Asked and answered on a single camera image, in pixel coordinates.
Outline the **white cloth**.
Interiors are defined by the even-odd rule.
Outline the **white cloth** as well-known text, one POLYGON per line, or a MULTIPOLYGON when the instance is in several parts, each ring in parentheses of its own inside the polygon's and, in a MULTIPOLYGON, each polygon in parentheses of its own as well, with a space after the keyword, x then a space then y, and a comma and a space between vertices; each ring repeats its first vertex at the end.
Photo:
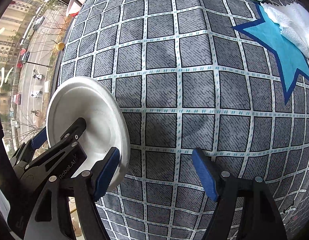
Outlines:
POLYGON ((279 25, 280 33, 309 59, 309 12, 299 3, 271 5, 262 3, 265 13, 279 25))

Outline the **grey checked star tablecloth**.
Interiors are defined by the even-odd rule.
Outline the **grey checked star tablecloth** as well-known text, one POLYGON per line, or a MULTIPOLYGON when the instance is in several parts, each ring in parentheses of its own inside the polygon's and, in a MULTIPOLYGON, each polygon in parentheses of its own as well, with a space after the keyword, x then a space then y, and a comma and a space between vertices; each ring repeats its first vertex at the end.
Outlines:
POLYGON ((201 239, 215 203, 191 153, 233 176, 263 178, 290 239, 309 239, 309 79, 285 99, 290 59, 236 26, 261 19, 250 0, 86 0, 59 81, 88 76, 116 98, 129 131, 124 180, 97 202, 111 239, 201 239))

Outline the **white bowl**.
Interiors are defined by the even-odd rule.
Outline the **white bowl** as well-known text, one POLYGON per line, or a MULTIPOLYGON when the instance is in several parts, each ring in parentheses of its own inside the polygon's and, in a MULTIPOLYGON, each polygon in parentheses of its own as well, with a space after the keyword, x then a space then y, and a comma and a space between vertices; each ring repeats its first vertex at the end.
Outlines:
POLYGON ((108 187, 113 191, 123 180, 129 166, 131 146, 128 128, 117 101, 98 81, 76 76, 63 82, 48 106, 46 133, 49 146, 78 119, 86 121, 86 130, 79 137, 87 159, 75 172, 89 170, 104 159, 111 147, 120 152, 120 162, 108 187))

